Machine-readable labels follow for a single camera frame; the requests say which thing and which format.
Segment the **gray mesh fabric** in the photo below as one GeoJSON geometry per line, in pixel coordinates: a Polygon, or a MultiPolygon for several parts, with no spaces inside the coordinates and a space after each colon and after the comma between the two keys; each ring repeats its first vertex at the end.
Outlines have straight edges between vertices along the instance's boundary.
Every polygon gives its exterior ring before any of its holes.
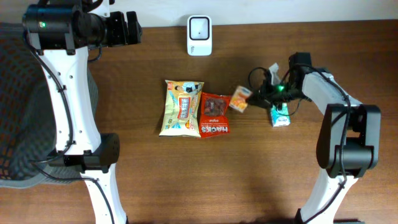
{"type": "MultiPolygon", "coordinates": [[[[98,89],[88,71],[93,114],[98,89]]],[[[28,162],[45,159],[55,145],[55,120],[42,68],[22,40],[22,27],[0,23],[0,187],[26,188],[45,178],[28,162]]],[[[57,177],[79,177],[69,168],[45,166],[57,177]]]]}

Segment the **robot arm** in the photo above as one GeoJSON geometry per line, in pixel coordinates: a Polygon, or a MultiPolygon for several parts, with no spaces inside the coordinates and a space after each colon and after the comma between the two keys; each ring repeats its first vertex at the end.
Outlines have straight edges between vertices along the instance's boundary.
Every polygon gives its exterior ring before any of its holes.
{"type": "Polygon", "coordinates": [[[295,223],[333,224],[335,213],[349,188],[377,164],[381,113],[377,106],[363,105],[349,96],[327,70],[313,68],[310,54],[292,55],[289,66],[288,82],[284,82],[287,73],[281,83],[271,85],[268,80],[273,80],[275,74],[266,72],[267,80],[248,103],[269,108],[306,99],[318,106],[324,115],[317,143],[320,173],[310,198],[298,210],[295,223]],[[358,137],[347,138],[347,129],[357,132],[358,137]]]}
{"type": "Polygon", "coordinates": [[[127,23],[123,13],[109,11],[108,0],[47,2],[29,6],[23,18],[25,41],[29,38],[28,47],[43,67],[57,126],[50,159],[38,163],[71,167],[83,178],[96,181],[85,181],[96,223],[128,223],[115,176],[119,138],[97,130],[87,62],[89,49],[140,43],[136,13],[126,13],[127,23]]]}

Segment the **snack bag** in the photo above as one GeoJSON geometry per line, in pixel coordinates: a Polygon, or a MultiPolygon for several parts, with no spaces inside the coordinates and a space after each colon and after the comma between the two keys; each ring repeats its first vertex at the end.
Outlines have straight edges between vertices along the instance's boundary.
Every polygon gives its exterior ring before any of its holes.
{"type": "Polygon", "coordinates": [[[229,133],[228,118],[225,117],[230,96],[201,94],[200,135],[202,138],[229,133]]]}
{"type": "Polygon", "coordinates": [[[251,96],[252,92],[243,86],[238,86],[232,96],[229,106],[243,113],[248,107],[246,100],[251,96]]]}
{"type": "Polygon", "coordinates": [[[200,138],[197,114],[204,83],[170,80],[166,80],[166,83],[166,106],[159,136],[200,138]]]}

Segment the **red package label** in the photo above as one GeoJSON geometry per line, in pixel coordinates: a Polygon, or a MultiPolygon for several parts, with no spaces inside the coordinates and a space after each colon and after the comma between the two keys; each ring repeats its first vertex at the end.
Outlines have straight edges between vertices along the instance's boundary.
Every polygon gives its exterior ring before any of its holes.
{"type": "Polygon", "coordinates": [[[201,94],[200,136],[202,138],[229,133],[228,118],[225,116],[230,96],[201,94]]]}

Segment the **black cable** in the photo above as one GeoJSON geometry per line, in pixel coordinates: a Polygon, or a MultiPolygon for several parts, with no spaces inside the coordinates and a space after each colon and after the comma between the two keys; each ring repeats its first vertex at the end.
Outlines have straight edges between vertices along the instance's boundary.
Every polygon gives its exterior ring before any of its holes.
{"type": "Polygon", "coordinates": [[[279,115],[282,115],[282,116],[292,116],[293,114],[295,114],[295,113],[299,110],[300,103],[301,103],[302,100],[303,100],[303,99],[300,99],[300,100],[298,101],[296,110],[294,110],[293,113],[291,113],[291,114],[281,114],[281,113],[278,111],[278,109],[276,109],[276,113],[278,113],[279,115]]]}
{"type": "Polygon", "coordinates": [[[106,206],[108,207],[108,210],[110,212],[111,215],[111,220],[112,220],[112,224],[114,224],[114,217],[113,217],[113,213],[112,213],[112,209],[111,206],[108,202],[108,199],[106,198],[106,195],[103,191],[103,189],[101,188],[100,184],[98,183],[98,180],[94,179],[94,178],[87,178],[87,177],[79,177],[79,178],[60,178],[60,177],[54,177],[48,173],[46,173],[44,170],[42,170],[41,168],[38,167],[37,164],[44,164],[44,163],[48,163],[54,160],[57,160],[61,157],[63,157],[65,155],[65,153],[71,148],[72,144],[73,144],[73,125],[72,125],[72,117],[70,115],[70,110],[69,110],[69,106],[68,106],[68,101],[67,101],[67,97],[65,96],[64,93],[64,89],[61,86],[60,82],[58,81],[58,79],[56,78],[56,76],[54,75],[54,73],[51,71],[51,69],[43,62],[43,60],[36,54],[36,49],[30,45],[30,43],[27,41],[27,31],[25,30],[23,33],[23,39],[24,39],[24,43],[26,44],[26,46],[28,47],[29,51],[31,52],[31,54],[36,58],[36,60],[39,62],[39,64],[46,70],[46,72],[50,75],[50,77],[52,78],[52,80],[54,81],[55,85],[58,88],[58,92],[61,94],[62,97],[62,101],[63,101],[63,105],[65,107],[65,112],[67,114],[67,120],[68,120],[68,126],[69,126],[69,141],[67,141],[67,145],[65,146],[65,149],[57,156],[51,158],[51,159],[47,159],[47,160],[42,160],[42,161],[33,161],[33,160],[29,160],[29,162],[32,164],[33,167],[35,167],[41,174],[43,174],[45,177],[52,179],[52,180],[57,180],[57,181],[62,181],[62,182],[69,182],[69,181],[79,181],[79,180],[88,180],[91,181],[92,183],[94,183],[98,190],[101,192],[101,195],[104,198],[104,201],[106,203],[106,206]]]}
{"type": "Polygon", "coordinates": [[[286,74],[282,77],[282,79],[280,80],[280,82],[281,82],[281,83],[284,83],[284,82],[285,82],[285,79],[286,79],[286,77],[287,77],[287,75],[288,75],[292,70],[294,70],[294,69],[296,69],[296,68],[297,68],[296,65],[291,66],[291,67],[287,70],[286,74]]]}
{"type": "Polygon", "coordinates": [[[61,181],[61,182],[69,182],[69,181],[91,181],[92,183],[94,183],[99,192],[101,192],[102,197],[104,198],[105,204],[108,207],[108,210],[111,214],[111,220],[112,220],[112,224],[114,224],[114,218],[113,218],[113,213],[112,213],[112,208],[111,205],[109,204],[108,199],[106,198],[106,195],[104,193],[104,190],[101,188],[100,184],[98,183],[98,179],[94,179],[94,178],[88,178],[88,177],[78,177],[78,178],[60,178],[60,177],[54,177],[48,173],[46,173],[44,170],[42,170],[41,168],[38,167],[38,165],[32,163],[32,165],[41,173],[43,174],[46,178],[48,179],[52,179],[55,181],[61,181]]]}
{"type": "Polygon", "coordinates": [[[252,70],[249,72],[249,76],[248,76],[248,81],[249,81],[250,89],[253,89],[253,87],[252,87],[252,85],[251,85],[250,77],[251,77],[252,73],[253,73],[254,71],[258,70],[258,69],[261,69],[261,70],[263,70],[263,71],[265,72],[265,74],[264,74],[265,77],[266,77],[266,73],[268,72],[268,70],[267,70],[266,68],[263,68],[263,67],[256,67],[256,68],[252,69],[252,70]]]}
{"type": "Polygon", "coordinates": [[[88,63],[96,62],[96,61],[98,61],[98,60],[101,58],[101,56],[102,56],[102,46],[99,47],[99,52],[98,52],[97,57],[95,57],[95,58],[93,58],[93,59],[90,59],[90,60],[88,60],[87,62],[88,62],[88,63]]]}

